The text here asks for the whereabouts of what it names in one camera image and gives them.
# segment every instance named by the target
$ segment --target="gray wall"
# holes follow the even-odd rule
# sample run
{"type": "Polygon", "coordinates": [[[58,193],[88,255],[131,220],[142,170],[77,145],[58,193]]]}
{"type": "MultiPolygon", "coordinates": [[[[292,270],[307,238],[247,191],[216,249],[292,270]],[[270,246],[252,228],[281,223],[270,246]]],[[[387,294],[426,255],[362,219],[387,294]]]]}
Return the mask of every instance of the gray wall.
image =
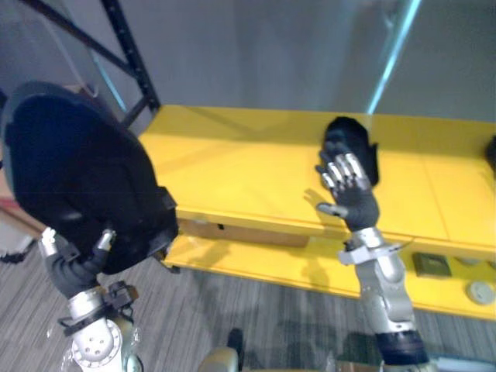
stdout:
{"type": "MultiPolygon", "coordinates": [[[[121,53],[99,2],[52,3],[63,3],[77,24],[121,53]]],[[[377,111],[494,120],[494,4],[424,0],[377,111]]],[[[397,2],[122,0],[122,6],[162,103],[363,112],[384,67],[390,32],[384,18],[397,2]]],[[[27,20],[8,20],[9,13],[0,16],[6,93],[32,78],[74,83],[40,21],[27,11],[27,20]]],[[[78,51],[85,79],[119,114],[88,51],[66,36],[64,45],[78,51]]],[[[135,83],[104,65],[130,106],[139,97],[135,83]]]]}

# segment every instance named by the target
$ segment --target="yellow shelf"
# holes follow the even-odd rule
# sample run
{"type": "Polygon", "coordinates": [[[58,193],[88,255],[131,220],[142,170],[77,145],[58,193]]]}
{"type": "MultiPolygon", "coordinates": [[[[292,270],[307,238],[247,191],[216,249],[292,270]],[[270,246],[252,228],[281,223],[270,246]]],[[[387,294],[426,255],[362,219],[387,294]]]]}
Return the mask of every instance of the yellow shelf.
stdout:
{"type": "MultiPolygon", "coordinates": [[[[325,238],[311,238],[306,247],[282,247],[179,235],[164,264],[357,298],[359,283],[353,267],[337,260],[342,246],[338,240],[325,238]]],[[[468,267],[449,258],[453,276],[433,279],[416,276],[410,253],[401,252],[401,258],[407,268],[408,294],[416,308],[496,319],[494,305],[477,305],[465,294],[470,281],[494,286],[496,270],[486,262],[468,267]]]]}
{"type": "MultiPolygon", "coordinates": [[[[141,141],[178,216],[343,239],[314,165],[335,112],[163,106],[141,141]]],[[[494,178],[487,122],[346,114],[379,142],[379,228],[410,250],[493,260],[494,178]]]]}

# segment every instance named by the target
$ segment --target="metal pole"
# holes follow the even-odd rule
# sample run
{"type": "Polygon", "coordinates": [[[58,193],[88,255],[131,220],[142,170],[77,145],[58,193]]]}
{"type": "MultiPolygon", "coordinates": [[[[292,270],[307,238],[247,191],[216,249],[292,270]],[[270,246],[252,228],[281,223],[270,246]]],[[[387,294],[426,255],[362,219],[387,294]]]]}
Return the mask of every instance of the metal pole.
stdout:
{"type": "Polygon", "coordinates": [[[160,107],[160,102],[158,100],[157,93],[153,88],[150,76],[146,72],[145,64],[141,59],[138,47],[134,42],[133,35],[129,30],[129,26],[126,21],[126,17],[122,11],[122,8],[118,0],[101,0],[103,9],[106,11],[108,20],[114,29],[114,33],[117,36],[129,66],[133,69],[133,72],[138,81],[139,89],[145,97],[148,97],[148,107],[154,114],[160,107]]]}
{"type": "Polygon", "coordinates": [[[142,112],[142,110],[149,104],[148,97],[142,97],[138,103],[136,103],[133,108],[131,108],[126,117],[121,121],[121,124],[126,128],[129,128],[131,124],[133,124],[134,120],[138,117],[138,115],[142,112]]]}
{"type": "Polygon", "coordinates": [[[59,12],[53,9],[51,6],[41,2],[40,0],[20,0],[25,3],[29,7],[33,8],[35,11],[46,16],[50,21],[55,23],[61,29],[64,29],[76,39],[81,41],[84,45],[92,48],[94,51],[100,53],[107,60],[112,62],[115,66],[119,67],[121,70],[126,72],[128,75],[133,78],[137,78],[136,73],[131,66],[129,66],[126,62],[117,57],[110,50],[102,46],[98,41],[89,36],[85,31],[77,27],[70,20],[62,16],[59,12]]]}

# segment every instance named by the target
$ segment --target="white cable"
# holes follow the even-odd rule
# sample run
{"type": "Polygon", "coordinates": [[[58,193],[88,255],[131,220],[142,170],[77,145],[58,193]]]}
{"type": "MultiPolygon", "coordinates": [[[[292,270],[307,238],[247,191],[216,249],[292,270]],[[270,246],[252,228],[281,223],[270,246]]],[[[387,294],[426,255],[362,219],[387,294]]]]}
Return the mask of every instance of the white cable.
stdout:
{"type": "MultiPolygon", "coordinates": [[[[67,6],[67,4],[65,3],[64,0],[60,0],[60,5],[64,8],[64,11],[66,12],[66,14],[69,15],[69,19],[72,21],[72,23],[75,24],[76,26],[78,26],[78,23],[76,22],[76,18],[74,17],[73,12],[67,6]]],[[[93,60],[93,63],[97,67],[98,72],[102,76],[102,79],[105,82],[105,84],[107,85],[107,88],[110,90],[110,93],[112,93],[115,101],[117,102],[117,105],[119,105],[122,112],[127,112],[126,103],[124,102],[121,95],[119,94],[119,91],[115,87],[112,79],[109,77],[109,74],[107,74],[107,71],[102,66],[102,62],[100,62],[100,59],[98,58],[98,54],[95,51],[93,51],[93,49],[90,48],[89,46],[85,45],[85,47],[88,50],[88,52],[90,53],[91,58],[93,60]]]]}
{"type": "Polygon", "coordinates": [[[83,77],[81,76],[81,74],[79,74],[79,71],[76,67],[76,65],[74,64],[74,61],[72,60],[71,58],[71,55],[69,54],[69,52],[67,51],[66,47],[62,44],[62,41],[60,40],[60,37],[57,35],[57,33],[55,32],[55,30],[53,29],[52,25],[50,25],[50,23],[42,16],[42,15],[38,15],[38,19],[41,21],[41,23],[45,26],[46,30],[48,31],[48,33],[52,36],[53,38],[53,41],[55,42],[55,44],[57,45],[57,48],[59,49],[59,51],[62,53],[62,56],[64,57],[64,59],[66,60],[67,62],[67,65],[69,66],[69,68],[71,69],[71,72],[72,74],[74,75],[74,77],[76,78],[76,81],[78,82],[78,84],[83,88],[83,90],[92,98],[96,98],[98,97],[98,86],[96,85],[95,86],[95,91],[92,91],[87,85],[86,83],[84,82],[83,80],[83,77]]]}

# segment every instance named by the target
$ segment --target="black object on shelf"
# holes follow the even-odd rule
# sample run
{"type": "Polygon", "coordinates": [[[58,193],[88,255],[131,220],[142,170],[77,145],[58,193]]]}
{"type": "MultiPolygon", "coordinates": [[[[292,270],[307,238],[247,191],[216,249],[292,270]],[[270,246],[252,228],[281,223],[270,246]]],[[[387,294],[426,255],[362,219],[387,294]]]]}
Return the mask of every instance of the black object on shelf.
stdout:
{"type": "Polygon", "coordinates": [[[450,266],[445,256],[414,253],[412,258],[418,277],[451,277],[450,266]]]}

